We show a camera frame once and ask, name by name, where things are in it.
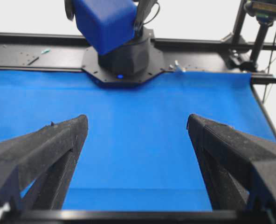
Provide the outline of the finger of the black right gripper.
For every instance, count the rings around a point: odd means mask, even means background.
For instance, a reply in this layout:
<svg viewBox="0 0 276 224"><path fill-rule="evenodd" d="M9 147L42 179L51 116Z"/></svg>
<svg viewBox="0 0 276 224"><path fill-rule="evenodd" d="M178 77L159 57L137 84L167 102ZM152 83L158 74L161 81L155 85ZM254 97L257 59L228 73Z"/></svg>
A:
<svg viewBox="0 0 276 224"><path fill-rule="evenodd" d="M64 7L67 19L73 21L75 16L73 0L64 0Z"/></svg>

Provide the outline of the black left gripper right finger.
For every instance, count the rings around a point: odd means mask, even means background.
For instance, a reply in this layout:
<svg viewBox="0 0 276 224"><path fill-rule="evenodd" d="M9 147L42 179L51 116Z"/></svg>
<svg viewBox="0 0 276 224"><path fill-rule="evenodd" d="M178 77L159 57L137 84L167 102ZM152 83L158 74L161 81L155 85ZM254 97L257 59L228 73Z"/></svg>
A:
<svg viewBox="0 0 276 224"><path fill-rule="evenodd" d="M276 222L276 143L197 114L186 128L212 208L266 211Z"/></svg>

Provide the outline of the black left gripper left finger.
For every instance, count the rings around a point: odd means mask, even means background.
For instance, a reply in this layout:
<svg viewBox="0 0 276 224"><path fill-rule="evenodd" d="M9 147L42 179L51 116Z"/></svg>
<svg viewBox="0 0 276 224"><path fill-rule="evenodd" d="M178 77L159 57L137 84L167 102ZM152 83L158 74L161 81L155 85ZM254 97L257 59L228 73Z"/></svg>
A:
<svg viewBox="0 0 276 224"><path fill-rule="evenodd" d="M88 135L80 115L0 142L0 208L62 208Z"/></svg>

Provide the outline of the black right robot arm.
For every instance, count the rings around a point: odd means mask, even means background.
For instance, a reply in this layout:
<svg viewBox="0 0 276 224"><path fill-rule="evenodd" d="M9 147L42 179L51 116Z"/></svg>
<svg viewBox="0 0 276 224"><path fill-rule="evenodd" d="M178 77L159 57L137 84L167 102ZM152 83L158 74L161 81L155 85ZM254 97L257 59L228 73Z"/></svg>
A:
<svg viewBox="0 0 276 224"><path fill-rule="evenodd" d="M97 53L100 67L134 76L149 65L144 30L156 0L66 0L65 13Z"/></svg>

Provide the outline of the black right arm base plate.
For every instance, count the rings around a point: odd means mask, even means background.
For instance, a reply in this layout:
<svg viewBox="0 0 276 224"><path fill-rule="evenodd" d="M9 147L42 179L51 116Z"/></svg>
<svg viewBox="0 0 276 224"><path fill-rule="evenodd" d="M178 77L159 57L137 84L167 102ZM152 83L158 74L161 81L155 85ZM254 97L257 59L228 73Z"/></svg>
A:
<svg viewBox="0 0 276 224"><path fill-rule="evenodd" d="M134 88L164 72L162 51L150 47L138 53L125 50L100 56L89 47L85 50L82 70L91 80L103 88Z"/></svg>

